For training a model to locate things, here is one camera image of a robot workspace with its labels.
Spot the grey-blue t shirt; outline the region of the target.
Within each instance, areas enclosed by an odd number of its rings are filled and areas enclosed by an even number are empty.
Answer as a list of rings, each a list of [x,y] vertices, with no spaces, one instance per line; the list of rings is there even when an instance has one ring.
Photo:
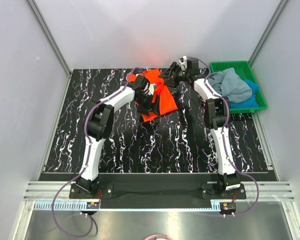
[[[222,97],[227,97],[230,103],[244,102],[253,95],[252,89],[236,74],[233,67],[213,72],[207,80],[210,86]]]

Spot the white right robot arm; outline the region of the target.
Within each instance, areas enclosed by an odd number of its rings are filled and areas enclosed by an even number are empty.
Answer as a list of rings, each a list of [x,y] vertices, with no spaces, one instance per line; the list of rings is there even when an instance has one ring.
[[[180,82],[188,83],[204,101],[204,125],[210,130],[218,160],[218,180],[210,194],[226,199],[241,185],[229,140],[229,101],[213,89],[207,77],[201,75],[200,62],[197,58],[183,56],[172,62],[159,77],[166,86],[172,88],[176,88]]]

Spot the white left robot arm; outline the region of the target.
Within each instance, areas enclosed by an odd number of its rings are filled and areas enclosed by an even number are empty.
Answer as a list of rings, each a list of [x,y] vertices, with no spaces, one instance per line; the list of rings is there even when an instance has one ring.
[[[75,178],[76,186],[85,197],[93,198],[98,193],[100,156],[106,139],[112,133],[115,112],[130,102],[136,102],[139,113],[158,114],[160,97],[155,96],[158,89],[157,83],[150,83],[145,76],[138,74],[134,81],[126,83],[98,102],[89,104],[89,112],[83,127],[85,136],[83,163],[78,177]]]

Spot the orange t shirt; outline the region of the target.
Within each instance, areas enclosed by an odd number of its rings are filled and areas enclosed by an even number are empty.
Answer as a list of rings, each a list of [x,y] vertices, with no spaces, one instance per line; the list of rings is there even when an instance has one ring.
[[[134,81],[136,78],[136,75],[143,75],[146,77],[151,84],[157,84],[157,89],[155,90],[154,97],[153,97],[153,102],[155,101],[156,95],[160,95],[160,114],[161,116],[173,112],[177,109],[177,105],[175,103],[175,99],[172,96],[169,88],[164,85],[164,80],[162,78],[159,78],[159,75],[161,74],[159,69],[150,69],[150,70],[145,70],[141,74],[133,74],[130,73],[127,77],[129,83]],[[143,121],[148,122],[153,119],[156,119],[161,116],[155,115],[153,112],[151,112],[149,115],[142,115]]]

